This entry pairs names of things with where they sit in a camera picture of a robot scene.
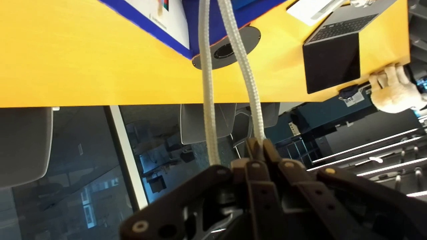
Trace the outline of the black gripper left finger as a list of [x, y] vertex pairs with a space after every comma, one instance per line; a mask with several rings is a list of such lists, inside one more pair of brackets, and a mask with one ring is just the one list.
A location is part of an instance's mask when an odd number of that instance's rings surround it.
[[262, 240], [255, 183], [262, 164], [210, 167], [127, 218], [121, 240]]

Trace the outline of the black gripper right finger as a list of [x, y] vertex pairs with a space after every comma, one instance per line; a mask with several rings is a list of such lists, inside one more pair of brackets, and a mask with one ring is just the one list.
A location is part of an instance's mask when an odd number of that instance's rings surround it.
[[282, 159], [269, 139], [262, 150], [281, 202], [310, 208], [338, 240], [427, 240], [425, 202], [335, 168], [311, 175], [302, 163]]

